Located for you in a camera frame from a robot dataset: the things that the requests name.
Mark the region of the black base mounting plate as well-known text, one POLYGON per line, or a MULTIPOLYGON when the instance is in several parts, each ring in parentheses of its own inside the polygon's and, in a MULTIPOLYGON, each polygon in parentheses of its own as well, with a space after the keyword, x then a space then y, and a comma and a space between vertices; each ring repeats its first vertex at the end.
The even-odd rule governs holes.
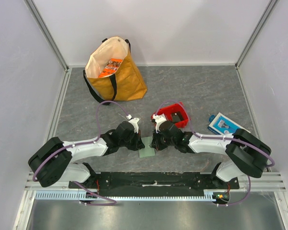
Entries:
POLYGON ((239 189, 238 178, 229 182, 213 181, 210 174, 200 172, 99 172, 81 183, 86 188, 113 191, 116 188, 152 187, 163 185, 175 188, 239 189))

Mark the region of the red plastic bin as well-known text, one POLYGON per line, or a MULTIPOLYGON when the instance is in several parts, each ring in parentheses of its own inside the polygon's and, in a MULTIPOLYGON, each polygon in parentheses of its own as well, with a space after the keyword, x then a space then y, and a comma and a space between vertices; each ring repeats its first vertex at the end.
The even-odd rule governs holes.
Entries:
POLYGON ((179 104, 184 107, 182 102, 175 103, 160 108, 157 115, 161 115, 166 120, 172 121, 177 128, 185 128, 189 122, 189 119, 186 112, 179 104))

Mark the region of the mustard yellow tote bag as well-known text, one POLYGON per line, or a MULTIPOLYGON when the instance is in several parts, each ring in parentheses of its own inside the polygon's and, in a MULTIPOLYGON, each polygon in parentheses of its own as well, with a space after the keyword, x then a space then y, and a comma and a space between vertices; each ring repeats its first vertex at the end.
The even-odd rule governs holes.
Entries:
POLYGON ((147 85, 132 59, 129 40, 119 36, 102 41, 91 54, 83 78, 92 97, 104 105, 109 105, 109 101, 139 100, 147 92, 147 85), (123 60, 116 73, 98 78, 112 58, 123 60))

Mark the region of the right aluminium frame post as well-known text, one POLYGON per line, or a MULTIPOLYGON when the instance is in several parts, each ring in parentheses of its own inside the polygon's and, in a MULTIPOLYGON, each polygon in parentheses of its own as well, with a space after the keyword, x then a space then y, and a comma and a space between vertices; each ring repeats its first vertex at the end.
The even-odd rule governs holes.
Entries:
POLYGON ((256 24, 253 32, 251 33, 246 45, 244 46, 238 60, 235 63, 235 68, 239 69, 240 66, 242 65, 243 61, 245 60, 247 54, 251 50, 252 46, 254 45, 257 37, 259 36, 260 32, 264 28, 266 22, 268 21, 270 15, 272 14, 274 8, 278 4, 279 0, 270 0, 262 13, 258 23, 256 24))

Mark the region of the blue razor package box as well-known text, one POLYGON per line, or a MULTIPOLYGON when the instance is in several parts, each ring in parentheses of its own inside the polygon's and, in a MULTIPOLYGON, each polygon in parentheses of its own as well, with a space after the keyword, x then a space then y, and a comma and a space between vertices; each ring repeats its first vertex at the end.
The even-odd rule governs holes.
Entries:
POLYGON ((237 129, 245 129, 222 113, 211 115, 207 129, 216 135, 233 134, 237 129))

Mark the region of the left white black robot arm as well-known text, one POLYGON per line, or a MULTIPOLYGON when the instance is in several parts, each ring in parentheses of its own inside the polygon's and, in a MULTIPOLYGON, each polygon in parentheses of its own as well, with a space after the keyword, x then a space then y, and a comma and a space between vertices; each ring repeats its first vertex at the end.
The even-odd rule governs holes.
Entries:
POLYGON ((62 141, 59 137, 49 139, 28 161, 34 172, 33 181, 42 187, 57 182, 80 182, 85 188, 96 183, 96 176, 86 164, 75 163, 89 157, 102 157, 120 148, 138 151, 144 148, 139 118, 132 118, 97 138, 82 141, 62 141))

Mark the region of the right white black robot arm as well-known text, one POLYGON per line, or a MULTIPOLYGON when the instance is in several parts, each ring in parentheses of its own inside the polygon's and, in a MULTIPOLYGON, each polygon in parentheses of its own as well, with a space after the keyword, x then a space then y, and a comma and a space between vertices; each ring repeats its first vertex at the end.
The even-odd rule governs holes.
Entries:
POLYGON ((266 167, 275 164, 270 156, 271 149, 241 128, 233 134, 203 135, 182 131, 173 122, 164 121, 156 124, 151 146, 156 150, 173 146, 182 153, 210 152, 227 155, 229 160, 218 163, 210 176, 211 185, 217 189, 241 175, 260 178, 266 167))

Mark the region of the left aluminium frame post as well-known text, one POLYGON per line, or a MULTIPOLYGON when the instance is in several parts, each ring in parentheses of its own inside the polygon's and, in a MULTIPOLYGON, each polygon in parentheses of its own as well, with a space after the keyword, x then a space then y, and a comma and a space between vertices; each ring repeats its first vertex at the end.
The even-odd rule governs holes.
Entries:
POLYGON ((50 30, 48 29, 41 13, 39 12, 36 4, 33 0, 24 0, 25 4, 27 5, 28 9, 30 10, 33 18, 35 19, 38 27, 40 28, 43 36, 45 37, 47 43, 49 44, 50 48, 54 52, 57 60, 59 61, 60 65, 63 67, 65 71, 69 69, 67 62, 65 61, 62 53, 59 50, 50 30))

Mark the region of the aluminium frame post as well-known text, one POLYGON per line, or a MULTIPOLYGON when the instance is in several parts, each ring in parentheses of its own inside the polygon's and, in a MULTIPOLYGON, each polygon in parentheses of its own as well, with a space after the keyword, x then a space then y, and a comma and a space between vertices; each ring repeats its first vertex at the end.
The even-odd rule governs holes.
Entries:
POLYGON ((254 45, 257 37, 259 36, 260 32, 264 28, 266 22, 268 21, 270 15, 272 14, 274 8, 278 4, 279 0, 270 0, 262 13, 258 23, 256 24, 253 32, 251 33, 246 45, 244 46, 238 60, 235 63, 235 68, 239 69, 240 66, 242 65, 243 61, 245 60, 247 54, 251 50, 252 46, 254 45))
POLYGON ((50 48, 54 52, 57 60, 59 61, 60 65, 63 67, 65 71, 69 69, 67 62, 65 61, 62 53, 59 50, 50 30, 48 29, 41 13, 39 12, 36 4, 33 0, 24 0, 25 4, 27 5, 28 9, 30 10, 33 18, 35 19, 38 27, 40 28, 43 36, 45 37, 47 43, 49 44, 50 48))

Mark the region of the small black object in bin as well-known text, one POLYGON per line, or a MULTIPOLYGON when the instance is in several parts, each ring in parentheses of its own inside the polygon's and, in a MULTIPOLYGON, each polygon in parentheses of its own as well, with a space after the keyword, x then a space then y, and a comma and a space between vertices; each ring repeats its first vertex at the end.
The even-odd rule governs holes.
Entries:
POLYGON ((174 112, 171 114, 172 122, 179 123, 183 120, 183 117, 180 112, 174 112))

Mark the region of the orange printed box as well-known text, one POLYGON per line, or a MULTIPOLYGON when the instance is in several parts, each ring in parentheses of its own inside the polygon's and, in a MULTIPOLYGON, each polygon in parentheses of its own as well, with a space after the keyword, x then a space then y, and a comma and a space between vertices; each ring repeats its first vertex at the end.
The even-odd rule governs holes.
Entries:
POLYGON ((108 76, 116 73, 116 71, 118 70, 118 68, 122 64, 122 62, 123 62, 122 59, 115 59, 115 58, 110 59, 109 63, 101 71, 98 78, 108 77, 108 76))

